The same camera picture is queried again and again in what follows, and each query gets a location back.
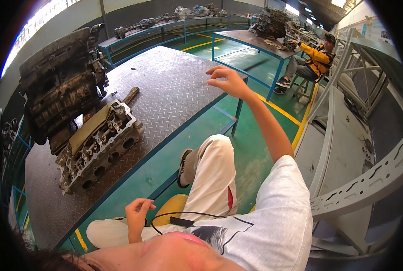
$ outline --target cable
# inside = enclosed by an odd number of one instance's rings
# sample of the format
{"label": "cable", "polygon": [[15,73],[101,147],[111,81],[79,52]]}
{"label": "cable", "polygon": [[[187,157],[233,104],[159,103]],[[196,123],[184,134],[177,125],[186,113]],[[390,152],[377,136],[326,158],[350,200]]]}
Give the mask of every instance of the cable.
{"label": "cable", "polygon": [[154,230],[156,230],[159,234],[162,235],[162,232],[160,232],[160,231],[153,225],[153,221],[154,221],[155,219],[157,219],[158,217],[161,217],[161,216],[164,216],[164,215],[173,215],[173,214],[197,214],[197,215],[208,215],[208,216],[217,217],[217,218],[226,218],[226,217],[229,217],[229,216],[223,216],[223,215],[210,215],[210,214],[199,213],[199,212],[171,212],[171,213],[165,213],[165,214],[157,215],[157,216],[155,216],[154,218],[152,218],[152,222],[151,222],[152,228],[153,228]]}

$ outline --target ceiling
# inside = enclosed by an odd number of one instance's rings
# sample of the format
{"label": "ceiling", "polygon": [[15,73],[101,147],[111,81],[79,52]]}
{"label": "ceiling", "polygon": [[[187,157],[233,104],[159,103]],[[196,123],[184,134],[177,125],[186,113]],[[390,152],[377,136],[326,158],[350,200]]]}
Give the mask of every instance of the ceiling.
{"label": "ceiling", "polygon": [[346,10],[354,7],[361,0],[346,0],[343,8],[338,7],[331,3],[331,0],[282,0],[292,7],[296,8],[302,15],[311,19],[311,15],[304,8],[312,11],[312,15],[316,18],[316,24],[322,24],[325,30],[330,31],[333,26],[341,21],[346,15]]}

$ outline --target fingers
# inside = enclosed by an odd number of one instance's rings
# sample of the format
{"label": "fingers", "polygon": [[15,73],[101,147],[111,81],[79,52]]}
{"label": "fingers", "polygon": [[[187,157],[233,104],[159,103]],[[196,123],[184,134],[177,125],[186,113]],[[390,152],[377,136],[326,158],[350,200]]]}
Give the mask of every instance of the fingers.
{"label": "fingers", "polygon": [[230,71],[232,70],[224,68],[215,70],[211,75],[211,79],[226,78]]}
{"label": "fingers", "polygon": [[215,79],[209,79],[208,84],[211,85],[211,86],[218,87],[218,88],[222,89],[225,86],[226,82],[218,81],[218,80],[215,80]]}
{"label": "fingers", "polygon": [[138,214],[143,215],[145,217],[151,204],[152,204],[152,201],[150,199],[146,199],[145,202],[143,202],[143,205],[141,205],[141,209]]}
{"label": "fingers", "polygon": [[128,205],[125,207],[125,211],[131,211],[131,212],[138,213],[138,212],[140,211],[142,205],[143,205],[145,202],[149,203],[148,207],[149,207],[150,209],[153,210],[153,209],[156,208],[156,206],[153,205],[153,199],[138,198],[138,199],[133,200],[130,204],[128,204]]}
{"label": "fingers", "polygon": [[206,72],[206,74],[212,74],[215,70],[218,70],[218,69],[228,69],[227,67],[224,67],[224,66],[222,66],[222,65],[218,65],[218,66],[215,66],[215,67],[213,67],[213,68],[210,68],[207,72]]}

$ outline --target baseball cap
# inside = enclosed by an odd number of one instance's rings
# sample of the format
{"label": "baseball cap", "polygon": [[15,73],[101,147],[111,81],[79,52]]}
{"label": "baseball cap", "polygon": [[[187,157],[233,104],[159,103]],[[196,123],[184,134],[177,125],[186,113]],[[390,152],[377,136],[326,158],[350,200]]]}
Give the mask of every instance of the baseball cap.
{"label": "baseball cap", "polygon": [[325,34],[325,40],[331,42],[332,44],[335,45],[335,37],[332,34]]}

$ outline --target man in yellow jacket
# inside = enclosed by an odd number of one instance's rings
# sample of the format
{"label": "man in yellow jacket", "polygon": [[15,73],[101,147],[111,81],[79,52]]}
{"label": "man in yellow jacket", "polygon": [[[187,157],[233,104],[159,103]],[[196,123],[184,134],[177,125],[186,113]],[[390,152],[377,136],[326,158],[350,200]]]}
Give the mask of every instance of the man in yellow jacket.
{"label": "man in yellow jacket", "polygon": [[334,35],[325,35],[323,45],[316,49],[296,40],[289,40],[289,42],[296,43],[310,58],[302,58],[297,55],[290,58],[284,76],[276,83],[280,87],[274,90],[275,94],[286,93],[286,90],[290,88],[290,80],[295,73],[302,78],[317,82],[322,75],[327,73],[334,62]]}

